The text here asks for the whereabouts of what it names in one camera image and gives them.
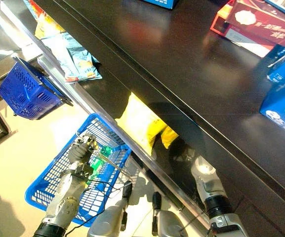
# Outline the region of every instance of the yellow bag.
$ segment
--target yellow bag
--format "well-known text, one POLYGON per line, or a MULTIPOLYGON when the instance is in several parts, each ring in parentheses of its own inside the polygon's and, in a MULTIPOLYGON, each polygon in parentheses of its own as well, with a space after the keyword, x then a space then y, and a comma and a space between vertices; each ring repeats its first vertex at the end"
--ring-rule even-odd
POLYGON ((178 134, 174 132, 169 126, 167 126, 161 134, 162 143, 167 149, 177 137, 178 134))
POLYGON ((152 112, 135 94, 131 93, 127 107, 116 122, 149 155, 155 136, 167 125, 152 112))
POLYGON ((40 14, 37 22, 35 36, 39 39, 54 36, 65 30, 56 23, 47 13, 40 14))

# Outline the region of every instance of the floor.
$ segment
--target floor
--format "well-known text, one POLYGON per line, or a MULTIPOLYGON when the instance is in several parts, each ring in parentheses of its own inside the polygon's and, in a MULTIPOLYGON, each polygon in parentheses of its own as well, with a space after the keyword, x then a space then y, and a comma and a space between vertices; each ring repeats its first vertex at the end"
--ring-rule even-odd
MULTIPOLYGON (((41 120, 28 120, 14 117, 11 108, 0 101, 0 115, 11 131, 0 141, 0 237, 31 237, 45 212, 25 202, 25 191, 72 137, 87 114, 77 105, 64 105, 41 120)), ((135 169, 130 161, 128 166, 135 169)), ((134 181, 127 209, 127 229, 120 236, 152 236, 152 194, 156 188, 141 173, 134 181)), ((107 206, 119 200, 119 195, 111 197, 107 206)), ((187 224, 165 198, 162 209, 172 210, 184 225, 187 224)), ((74 226, 76 224, 72 223, 69 230, 74 226)), ((191 225, 186 230, 189 236, 200 236, 191 225)), ((88 228, 81 227, 69 237, 85 237, 87 231, 88 228)))

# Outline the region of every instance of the wire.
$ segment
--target wire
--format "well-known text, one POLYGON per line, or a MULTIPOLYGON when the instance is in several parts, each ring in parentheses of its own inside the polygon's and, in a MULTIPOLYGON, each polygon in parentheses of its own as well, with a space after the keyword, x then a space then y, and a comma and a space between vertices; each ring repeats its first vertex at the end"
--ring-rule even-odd
POLYGON ((186 229, 186 227, 189 225, 189 224, 191 224, 193 221, 195 221, 200 215, 202 215, 204 212, 201 212, 200 214, 198 214, 197 216, 195 216, 192 220, 190 220, 182 229, 180 229, 179 230, 179 233, 180 234, 182 234, 181 232, 183 231, 183 230, 185 230, 186 229))
POLYGON ((106 200, 104 199, 104 208, 100 213, 97 213, 95 216, 90 217, 89 219, 87 219, 86 221, 84 221, 82 224, 75 226, 72 230, 70 230, 69 232, 67 232, 64 237, 67 237, 70 233, 72 233, 75 229, 80 228, 81 226, 85 225, 87 222, 89 222, 90 220, 92 220, 94 217, 99 216, 100 214, 102 214, 105 211, 105 205, 106 205, 106 200))
MULTIPOLYGON (((98 189, 98 191, 100 191, 100 192, 104 195, 104 197, 106 197, 107 199, 108 199, 108 197, 110 196, 111 193, 113 193, 113 192, 115 192, 115 191, 117 191, 117 190, 120 190, 120 189, 122 189, 122 188, 124 188, 124 187, 126 187, 126 186, 128 186, 128 185, 130 185, 130 184, 132 184, 132 183, 126 184, 126 185, 122 186, 121 188, 115 189, 114 191, 111 191, 108 195, 106 195, 106 193, 105 193, 105 184, 108 184, 109 186, 111 186, 110 183, 104 182, 104 181, 98 181, 98 180, 91 180, 91 179, 89 179, 89 181, 104 184, 104 189, 103 189, 104 192, 101 191, 99 188, 97 188, 97 185, 95 185, 95 187, 96 187, 96 188, 98 189)), ((85 193, 85 192, 87 192, 87 191, 89 191, 89 190, 91 190, 91 189, 92 189, 92 188, 86 189, 86 190, 83 191, 83 193, 85 193)), ((106 199, 106 200, 104 199, 104 208, 103 208, 103 210, 102 210, 100 213, 97 213, 95 216, 90 217, 89 219, 87 219, 86 221, 84 221, 84 222, 83 222, 82 224, 80 224, 79 226, 74 227, 72 230, 70 230, 69 232, 67 232, 67 233, 64 235, 64 237, 67 237, 67 235, 69 235, 72 231, 74 231, 75 229, 80 228, 81 226, 85 225, 87 222, 89 222, 89 221, 90 221, 91 219, 93 219, 94 217, 97 217, 98 215, 102 214, 102 213, 105 211, 105 205, 106 205, 107 199, 106 199)))
POLYGON ((209 230, 207 231, 207 233, 206 233, 206 237, 208 237, 208 235, 209 235, 210 231, 211 231, 211 228, 209 228, 209 230))

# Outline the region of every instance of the metal robot hand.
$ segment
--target metal robot hand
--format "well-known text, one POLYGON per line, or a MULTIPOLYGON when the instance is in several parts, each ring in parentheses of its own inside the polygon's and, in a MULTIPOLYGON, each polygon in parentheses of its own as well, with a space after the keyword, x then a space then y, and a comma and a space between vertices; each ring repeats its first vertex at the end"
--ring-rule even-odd
POLYGON ((192 166, 192 175, 209 216, 211 231, 217 237, 248 237, 239 216, 233 213, 216 169, 199 156, 192 166))
POLYGON ((46 215, 34 237, 62 237, 78 213, 80 197, 93 169, 87 164, 92 152, 97 149, 95 137, 86 134, 71 147, 68 158, 69 169, 60 175, 61 180, 55 197, 49 204, 46 215))

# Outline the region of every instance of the blue plastic basket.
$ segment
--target blue plastic basket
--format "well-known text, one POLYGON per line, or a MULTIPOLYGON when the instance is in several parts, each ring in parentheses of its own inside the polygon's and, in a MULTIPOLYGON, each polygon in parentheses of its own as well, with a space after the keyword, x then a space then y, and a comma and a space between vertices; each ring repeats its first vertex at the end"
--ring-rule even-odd
POLYGON ((0 95, 16 115, 39 119, 63 102, 71 105, 44 74, 19 58, 15 60, 16 64, 0 85, 0 95))
MULTIPOLYGON (((112 153, 108 157, 118 167, 123 168, 128 156, 130 155, 130 148, 114 133, 111 128, 100 118, 97 114, 91 114, 83 125, 78 130, 80 136, 89 132, 96 136, 99 145, 98 153, 103 146, 112 148, 112 153)), ((37 207, 41 210, 47 209, 47 206, 54 198, 57 186, 60 182, 60 173, 68 169, 70 163, 68 159, 68 152, 71 144, 78 140, 74 135, 66 146, 62 149, 59 155, 48 165, 42 174, 29 186, 26 191, 25 199, 30 205, 37 207)), ((96 155, 92 155, 89 164, 96 159, 96 155)), ((80 199, 80 207, 76 218, 73 220, 75 223, 82 224, 85 220, 97 213, 101 212, 104 208, 109 194, 118 178, 120 171, 115 169, 110 164, 104 164, 100 170, 100 174, 95 178, 97 181, 108 182, 111 185, 100 186, 96 182, 89 184, 90 191, 85 192, 80 199)), ((85 226, 90 227, 95 218, 87 222, 85 226)))

